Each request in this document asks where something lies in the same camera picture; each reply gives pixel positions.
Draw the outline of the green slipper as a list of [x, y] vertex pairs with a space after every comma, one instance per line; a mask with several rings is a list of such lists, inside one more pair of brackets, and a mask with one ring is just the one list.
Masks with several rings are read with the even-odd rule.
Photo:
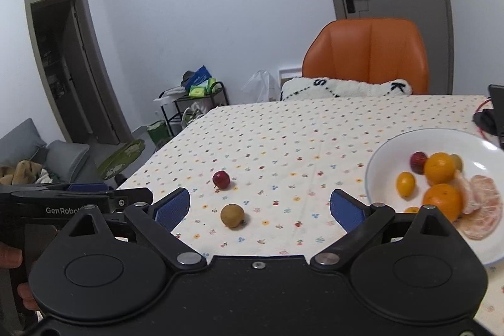
[[144, 140], [136, 139], [109, 155], [97, 168], [102, 180], [113, 179], [126, 170], [129, 165], [140, 157], [144, 149]]

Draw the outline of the small peeled pomelo segment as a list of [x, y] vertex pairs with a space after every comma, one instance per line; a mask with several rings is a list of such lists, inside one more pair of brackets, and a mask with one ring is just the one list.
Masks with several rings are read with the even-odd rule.
[[461, 195], [463, 214], [469, 215], [481, 208], [482, 201], [461, 171], [455, 171], [454, 179], [451, 184]]

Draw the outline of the brown round fruit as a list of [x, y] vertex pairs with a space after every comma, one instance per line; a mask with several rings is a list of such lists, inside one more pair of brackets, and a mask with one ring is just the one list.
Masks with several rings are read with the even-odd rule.
[[228, 229], [237, 228], [245, 219], [245, 212], [237, 204], [224, 206], [220, 212], [220, 220]]
[[455, 165], [455, 168], [458, 171], [463, 171], [463, 161], [462, 161], [461, 157], [458, 156], [457, 154], [451, 154], [450, 158], [452, 159], [452, 161]]

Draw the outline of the grey sofa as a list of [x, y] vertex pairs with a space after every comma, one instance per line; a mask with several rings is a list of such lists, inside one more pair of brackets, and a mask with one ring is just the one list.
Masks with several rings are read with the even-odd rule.
[[31, 118], [1, 137], [1, 165], [30, 160], [49, 171], [58, 182], [102, 182], [87, 144], [55, 140], [46, 144]]

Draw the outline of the green package on shelf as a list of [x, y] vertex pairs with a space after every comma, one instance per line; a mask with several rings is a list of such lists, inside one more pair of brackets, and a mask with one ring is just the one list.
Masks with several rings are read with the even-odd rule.
[[211, 77], [200, 84], [193, 84], [189, 89], [189, 97], [203, 98], [210, 96], [221, 87], [221, 83]]

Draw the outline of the white fluffy cushion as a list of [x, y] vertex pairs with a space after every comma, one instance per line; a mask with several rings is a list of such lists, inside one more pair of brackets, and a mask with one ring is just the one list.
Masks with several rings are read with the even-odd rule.
[[328, 77], [295, 77], [285, 82], [281, 100], [313, 100], [350, 97], [409, 96], [411, 85], [403, 79], [385, 83], [366, 83]]

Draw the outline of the black phone stand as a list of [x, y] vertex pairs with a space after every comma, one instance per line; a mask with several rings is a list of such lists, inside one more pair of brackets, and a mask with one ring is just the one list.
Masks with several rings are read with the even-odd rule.
[[473, 113], [473, 124], [483, 139], [503, 149], [503, 85], [491, 83], [488, 94]]

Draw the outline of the large orange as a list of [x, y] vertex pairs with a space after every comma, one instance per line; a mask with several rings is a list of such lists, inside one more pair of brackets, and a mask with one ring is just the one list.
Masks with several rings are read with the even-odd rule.
[[456, 188], [447, 183], [433, 185], [428, 188], [424, 193], [422, 204], [437, 207], [452, 223], [462, 213], [461, 195]]

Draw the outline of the dark red fruit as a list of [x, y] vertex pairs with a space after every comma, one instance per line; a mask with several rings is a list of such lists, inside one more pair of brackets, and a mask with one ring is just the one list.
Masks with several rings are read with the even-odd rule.
[[231, 178], [225, 171], [217, 171], [213, 175], [212, 181], [218, 189], [227, 189], [231, 183]]

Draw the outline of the small yellow citrus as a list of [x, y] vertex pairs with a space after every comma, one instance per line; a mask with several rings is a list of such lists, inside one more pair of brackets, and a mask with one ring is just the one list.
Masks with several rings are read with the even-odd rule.
[[405, 213], [412, 213], [412, 214], [416, 214], [420, 211], [419, 207], [417, 206], [410, 206], [408, 207], [404, 212]]
[[408, 171], [403, 171], [396, 177], [396, 191], [403, 198], [409, 198], [413, 195], [416, 188], [416, 179]]

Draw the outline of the clear plastic bag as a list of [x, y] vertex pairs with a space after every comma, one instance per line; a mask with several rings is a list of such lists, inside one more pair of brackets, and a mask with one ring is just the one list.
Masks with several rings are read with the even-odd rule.
[[280, 99], [278, 81], [266, 70], [255, 72], [241, 88], [241, 92], [251, 103], [271, 102]]

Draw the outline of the blue package on shelf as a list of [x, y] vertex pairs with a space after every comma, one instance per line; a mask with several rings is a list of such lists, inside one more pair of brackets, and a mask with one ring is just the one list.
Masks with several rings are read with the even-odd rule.
[[185, 84], [185, 89], [189, 90], [192, 86], [197, 86], [201, 83], [206, 82], [211, 78], [211, 74], [209, 70], [206, 69], [205, 65], [202, 65], [199, 69], [197, 69], [187, 80]]

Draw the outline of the black metal shelf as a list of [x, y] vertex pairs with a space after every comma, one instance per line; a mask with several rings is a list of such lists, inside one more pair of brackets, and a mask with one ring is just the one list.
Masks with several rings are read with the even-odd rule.
[[154, 103], [160, 107], [169, 134], [177, 136], [185, 127], [218, 106], [228, 106], [224, 83], [210, 79], [203, 91], [189, 92], [182, 85], [164, 90]]

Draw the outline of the translucent bag with groceries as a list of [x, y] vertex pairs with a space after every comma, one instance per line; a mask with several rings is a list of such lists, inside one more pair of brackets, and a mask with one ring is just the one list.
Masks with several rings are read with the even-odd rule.
[[187, 107], [182, 113], [181, 117], [181, 125], [182, 128], [186, 128], [190, 123], [196, 121], [198, 118], [201, 118], [208, 112], [208, 108], [198, 102], [194, 102], [191, 106]]

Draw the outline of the large peeled pomelo piece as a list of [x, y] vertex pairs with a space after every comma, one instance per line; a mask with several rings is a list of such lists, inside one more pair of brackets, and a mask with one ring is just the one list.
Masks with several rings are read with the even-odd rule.
[[495, 231], [501, 221], [503, 201], [492, 178], [476, 175], [468, 181], [482, 201], [482, 206], [472, 214], [461, 213], [457, 223], [467, 238], [473, 241], [482, 241]]

